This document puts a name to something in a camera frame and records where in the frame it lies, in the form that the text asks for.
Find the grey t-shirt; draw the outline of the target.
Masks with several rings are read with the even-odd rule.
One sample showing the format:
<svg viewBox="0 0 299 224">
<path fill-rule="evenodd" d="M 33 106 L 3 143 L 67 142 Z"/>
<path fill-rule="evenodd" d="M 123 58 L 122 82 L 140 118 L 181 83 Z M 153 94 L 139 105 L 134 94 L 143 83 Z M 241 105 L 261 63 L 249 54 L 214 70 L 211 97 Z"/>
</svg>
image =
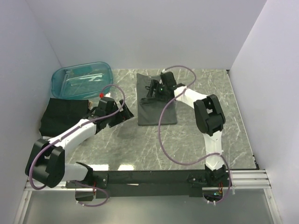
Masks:
<svg viewBox="0 0 299 224">
<path fill-rule="evenodd" d="M 167 102 L 155 101 L 153 103 L 142 103 L 142 98 L 145 98 L 148 90 L 146 86 L 150 86 L 151 80 L 160 81 L 160 76 L 146 76 L 136 74 L 136 92 L 137 92 L 137 119 L 139 126 L 157 126 L 161 112 Z M 163 114 L 161 125 L 177 124 L 177 115 L 174 103 L 171 103 Z"/>
</svg>

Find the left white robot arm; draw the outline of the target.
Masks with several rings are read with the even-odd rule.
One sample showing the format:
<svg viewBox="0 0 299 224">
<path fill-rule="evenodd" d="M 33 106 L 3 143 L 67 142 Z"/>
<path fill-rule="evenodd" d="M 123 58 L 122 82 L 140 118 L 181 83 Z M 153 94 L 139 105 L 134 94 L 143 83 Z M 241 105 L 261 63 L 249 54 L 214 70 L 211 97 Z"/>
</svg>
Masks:
<svg viewBox="0 0 299 224">
<path fill-rule="evenodd" d="M 110 97 L 102 97 L 96 107 L 74 126 L 48 140 L 37 140 L 31 150 L 25 174 L 30 182 L 34 180 L 44 187 L 53 188 L 61 181 L 76 181 L 87 188 L 96 183 L 93 169 L 81 162 L 68 164 L 65 157 L 83 141 L 96 135 L 106 127 L 114 127 L 133 118 L 124 100 L 116 103 Z"/>
</svg>

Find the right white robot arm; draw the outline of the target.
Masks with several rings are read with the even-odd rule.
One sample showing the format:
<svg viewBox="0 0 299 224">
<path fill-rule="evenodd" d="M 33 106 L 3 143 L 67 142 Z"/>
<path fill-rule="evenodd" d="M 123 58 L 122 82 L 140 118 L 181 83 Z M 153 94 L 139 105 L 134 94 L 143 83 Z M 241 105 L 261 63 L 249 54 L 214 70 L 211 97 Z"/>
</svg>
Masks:
<svg viewBox="0 0 299 224">
<path fill-rule="evenodd" d="M 160 130 L 161 121 L 167 107 L 176 101 L 182 102 L 194 109 L 196 125 L 204 136 L 206 149 L 205 179 L 200 183 L 216 186 L 226 177 L 225 162 L 222 159 L 221 137 L 226 122 L 222 107 L 216 95 L 200 94 L 184 84 L 178 84 L 172 72 L 162 72 L 160 81 L 152 80 L 145 89 L 148 94 L 142 99 L 143 103 L 164 101 L 167 104 L 163 108 L 158 120 L 158 140 L 161 149 L 163 147 Z"/>
</svg>

